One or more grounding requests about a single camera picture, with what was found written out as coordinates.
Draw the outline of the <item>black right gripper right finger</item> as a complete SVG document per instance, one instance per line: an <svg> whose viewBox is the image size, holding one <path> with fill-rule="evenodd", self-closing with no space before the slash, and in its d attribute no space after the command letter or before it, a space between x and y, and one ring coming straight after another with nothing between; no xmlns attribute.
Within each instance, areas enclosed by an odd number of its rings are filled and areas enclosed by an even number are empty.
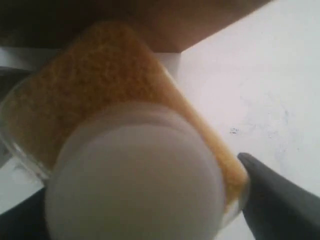
<svg viewBox="0 0 320 240"><path fill-rule="evenodd" d="M238 159L250 178L242 212L257 240L318 240L320 198L279 175L252 155Z"/></svg>

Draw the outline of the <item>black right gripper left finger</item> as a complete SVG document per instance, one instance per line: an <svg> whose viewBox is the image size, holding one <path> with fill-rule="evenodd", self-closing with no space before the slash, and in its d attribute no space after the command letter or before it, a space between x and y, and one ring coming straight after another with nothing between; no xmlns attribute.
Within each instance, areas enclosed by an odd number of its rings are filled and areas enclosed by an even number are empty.
<svg viewBox="0 0 320 240"><path fill-rule="evenodd" d="M2 240L49 240L45 219L43 187L29 198L0 215Z"/></svg>

